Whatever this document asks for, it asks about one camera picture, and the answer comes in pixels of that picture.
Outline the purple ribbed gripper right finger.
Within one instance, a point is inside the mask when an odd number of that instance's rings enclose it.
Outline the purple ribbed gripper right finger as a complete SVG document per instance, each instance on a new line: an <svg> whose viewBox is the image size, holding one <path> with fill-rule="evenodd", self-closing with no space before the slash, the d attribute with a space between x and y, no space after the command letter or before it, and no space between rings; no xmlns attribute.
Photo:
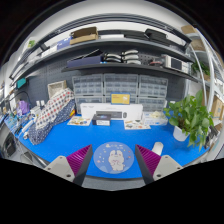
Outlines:
<svg viewBox="0 0 224 224"><path fill-rule="evenodd" d="M135 156L145 184L150 184L182 169L182 166L169 155L160 156L140 145L135 146Z"/></svg>

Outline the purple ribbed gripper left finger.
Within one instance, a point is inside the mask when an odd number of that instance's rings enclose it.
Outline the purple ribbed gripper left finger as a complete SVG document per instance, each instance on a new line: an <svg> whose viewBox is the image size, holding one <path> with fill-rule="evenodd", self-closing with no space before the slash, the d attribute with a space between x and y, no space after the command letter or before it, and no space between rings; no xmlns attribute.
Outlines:
<svg viewBox="0 0 224 224"><path fill-rule="evenodd" d="M93 155L92 145L85 146L69 156L58 156L44 170L81 186Z"/></svg>

